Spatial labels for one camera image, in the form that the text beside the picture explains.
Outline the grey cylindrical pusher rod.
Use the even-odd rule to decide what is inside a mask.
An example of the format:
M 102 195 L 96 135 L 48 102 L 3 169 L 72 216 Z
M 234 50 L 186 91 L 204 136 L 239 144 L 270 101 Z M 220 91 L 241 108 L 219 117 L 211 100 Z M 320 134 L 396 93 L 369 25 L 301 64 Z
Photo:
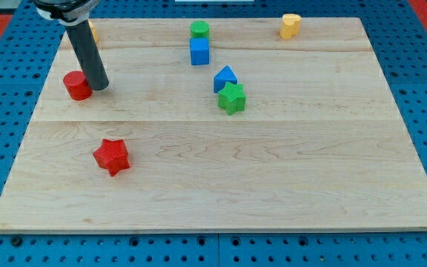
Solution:
M 106 89 L 109 79 L 88 20 L 74 26 L 66 26 L 65 29 L 90 88 Z

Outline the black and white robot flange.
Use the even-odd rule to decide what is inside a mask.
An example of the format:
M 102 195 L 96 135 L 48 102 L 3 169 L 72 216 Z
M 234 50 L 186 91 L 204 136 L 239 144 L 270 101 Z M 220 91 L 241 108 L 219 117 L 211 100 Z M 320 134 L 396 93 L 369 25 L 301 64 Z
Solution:
M 58 20 L 64 26 L 74 26 L 88 20 L 90 11 L 100 2 L 101 0 L 32 0 L 43 19 Z

